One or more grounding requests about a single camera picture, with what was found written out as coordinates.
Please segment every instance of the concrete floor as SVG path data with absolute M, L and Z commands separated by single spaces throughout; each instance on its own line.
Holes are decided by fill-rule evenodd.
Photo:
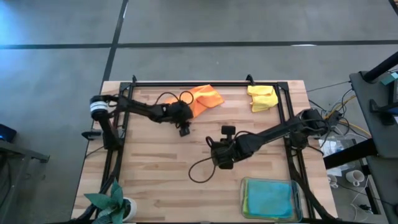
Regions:
M 0 44 L 111 43 L 121 4 L 3 0 Z M 398 40 L 397 19 L 387 0 L 130 0 L 119 42 Z M 117 49 L 109 79 L 242 80 L 250 73 L 258 80 L 305 80 L 311 90 L 347 81 L 397 47 Z M 88 100 L 100 90 L 108 55 L 109 49 L 0 50 L 0 123 L 18 130 L 18 145 L 51 155 L 48 164 L 29 167 L 13 223 L 70 218 L 87 145 L 80 133 L 90 129 Z M 308 96 L 328 108 L 349 88 Z M 346 117 L 366 128 L 356 101 Z M 333 195 L 339 217 L 352 220 L 355 193 L 336 189 Z M 386 223 L 382 215 L 366 221 Z

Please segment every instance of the potted plant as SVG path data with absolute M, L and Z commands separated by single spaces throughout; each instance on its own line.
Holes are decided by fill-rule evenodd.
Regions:
M 111 196 L 105 194 L 85 194 L 86 198 L 101 209 L 93 224 L 122 224 L 130 220 L 137 212 L 136 202 L 123 197 L 123 191 L 116 179 L 113 182 Z

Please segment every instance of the white mug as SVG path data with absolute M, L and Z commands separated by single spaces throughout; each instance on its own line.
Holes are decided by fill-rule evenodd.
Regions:
M 365 180 L 365 175 L 359 170 L 353 170 L 346 173 L 346 179 L 352 183 L 355 187 L 359 187 L 359 183 Z
M 334 189 L 338 188 L 337 178 L 334 175 L 328 174 L 328 179 L 329 179 L 330 187 L 332 187 Z

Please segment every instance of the wooden tabletop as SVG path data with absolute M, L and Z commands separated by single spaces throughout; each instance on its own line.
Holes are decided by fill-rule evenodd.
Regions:
M 304 82 L 287 82 L 294 113 L 309 108 Z M 116 94 L 119 84 L 120 82 L 105 82 L 102 94 Z M 188 89 L 190 87 L 135 87 L 133 99 L 151 104 L 165 91 L 177 95 Z M 276 107 L 258 113 L 251 112 L 251 97 L 247 95 L 246 87 L 215 89 L 225 102 L 216 108 L 207 109 L 193 119 L 191 133 L 182 138 L 173 124 L 158 124 L 148 118 L 130 114 L 119 183 L 124 195 L 137 202 L 134 222 L 258 221 L 245 219 L 241 215 L 241 179 L 257 177 L 290 180 L 281 139 L 262 146 L 249 159 L 236 163 L 233 170 L 217 168 L 207 183 L 196 184 L 188 178 L 190 166 L 210 156 L 205 137 L 211 136 L 218 141 L 222 137 L 222 125 L 236 126 L 236 131 L 256 133 L 280 123 Z M 99 128 L 99 125 L 95 123 L 94 128 Z M 102 140 L 90 142 L 87 153 L 102 144 Z M 310 141 L 310 144 L 319 147 L 316 141 Z M 312 192 L 327 211 L 337 217 L 322 155 L 308 148 L 303 151 L 303 156 Z M 100 150 L 85 160 L 72 217 L 78 217 L 90 204 L 83 194 L 99 191 L 105 158 L 106 151 Z M 212 170 L 213 164 L 206 161 L 192 170 L 192 176 L 204 180 Z M 302 208 L 307 217 L 303 194 Z

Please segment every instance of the yellow cloth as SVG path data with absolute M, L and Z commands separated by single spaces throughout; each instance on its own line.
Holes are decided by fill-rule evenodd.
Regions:
M 191 103 L 192 96 L 189 93 L 184 93 L 181 96 L 181 100 L 186 103 L 191 103 L 189 107 L 192 110 L 194 118 L 207 108 L 213 108 L 224 103 L 224 99 L 211 85 L 196 86 L 189 90 L 189 92 L 193 95 L 193 102 Z M 171 97 L 168 98 L 165 103 L 174 103 L 176 101 L 177 99 L 175 97 Z
M 248 95 L 252 96 L 252 112 L 268 110 L 278 104 L 278 97 L 273 86 L 248 86 Z

